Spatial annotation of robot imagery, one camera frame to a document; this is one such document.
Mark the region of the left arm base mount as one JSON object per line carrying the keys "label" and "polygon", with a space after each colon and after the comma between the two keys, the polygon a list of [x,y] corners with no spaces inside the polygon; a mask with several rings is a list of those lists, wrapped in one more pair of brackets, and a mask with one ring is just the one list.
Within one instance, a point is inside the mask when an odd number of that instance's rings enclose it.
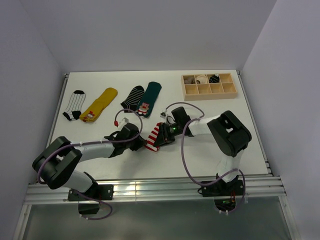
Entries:
{"label": "left arm base mount", "polygon": [[[109,217],[113,212],[113,207],[106,201],[113,199],[113,184],[96,184],[91,186],[86,192],[81,193],[75,189],[70,189],[67,200],[78,202],[78,213],[88,220],[102,220]],[[102,207],[107,207],[109,212],[105,216],[94,217]]]}

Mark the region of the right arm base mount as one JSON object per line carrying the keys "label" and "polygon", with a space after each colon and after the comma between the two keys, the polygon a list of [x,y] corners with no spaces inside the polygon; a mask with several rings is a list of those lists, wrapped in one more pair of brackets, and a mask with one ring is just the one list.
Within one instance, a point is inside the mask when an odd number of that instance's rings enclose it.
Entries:
{"label": "right arm base mount", "polygon": [[219,180],[213,185],[201,186],[197,192],[202,197],[225,197],[214,199],[214,204],[218,211],[228,214],[244,202],[246,185],[241,179],[236,177],[230,182]]}

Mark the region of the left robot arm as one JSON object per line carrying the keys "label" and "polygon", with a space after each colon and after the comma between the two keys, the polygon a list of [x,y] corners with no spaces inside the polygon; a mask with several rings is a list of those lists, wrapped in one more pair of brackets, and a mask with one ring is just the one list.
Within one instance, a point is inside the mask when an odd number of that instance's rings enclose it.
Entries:
{"label": "left robot arm", "polygon": [[101,195],[101,188],[90,174],[77,171],[77,165],[93,159],[114,158],[127,149],[137,151],[146,143],[132,123],[98,141],[73,143],[60,136],[33,161],[32,168],[50,189],[66,187],[91,200]]}

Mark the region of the dark green reindeer sock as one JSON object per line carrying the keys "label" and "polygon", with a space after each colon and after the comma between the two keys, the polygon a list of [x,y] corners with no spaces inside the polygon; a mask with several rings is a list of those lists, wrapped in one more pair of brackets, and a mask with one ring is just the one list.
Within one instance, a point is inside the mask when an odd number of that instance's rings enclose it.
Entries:
{"label": "dark green reindeer sock", "polygon": [[137,104],[136,113],[142,118],[148,118],[154,108],[155,102],[162,89],[160,83],[151,81],[148,83],[141,100]]}

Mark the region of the red white santa sock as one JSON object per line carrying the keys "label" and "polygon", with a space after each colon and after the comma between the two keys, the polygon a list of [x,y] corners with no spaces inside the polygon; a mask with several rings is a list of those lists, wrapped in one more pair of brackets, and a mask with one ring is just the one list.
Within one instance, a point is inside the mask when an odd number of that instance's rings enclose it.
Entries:
{"label": "red white santa sock", "polygon": [[155,146],[155,141],[159,135],[159,126],[161,125],[161,122],[158,122],[149,136],[147,137],[145,148],[152,151],[152,152],[157,152],[159,150],[159,146]]}

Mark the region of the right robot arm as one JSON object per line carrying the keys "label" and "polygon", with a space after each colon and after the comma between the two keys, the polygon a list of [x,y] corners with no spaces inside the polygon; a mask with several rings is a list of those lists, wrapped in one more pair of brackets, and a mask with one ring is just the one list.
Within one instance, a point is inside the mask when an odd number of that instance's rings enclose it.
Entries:
{"label": "right robot arm", "polygon": [[[184,107],[180,106],[171,111],[174,123],[163,122],[159,125],[158,135],[154,141],[155,147],[169,145],[175,141],[175,137],[181,135],[181,158],[183,167],[188,177],[201,187],[216,184],[217,191],[222,195],[229,194],[239,174],[240,161],[245,149],[252,140],[250,131],[231,112],[227,110],[218,116],[205,118],[205,113],[200,110],[201,116],[191,119]],[[184,154],[184,137],[195,137],[199,135],[212,135],[218,148],[223,153],[219,161],[217,178],[208,183],[195,180],[188,170]]]}

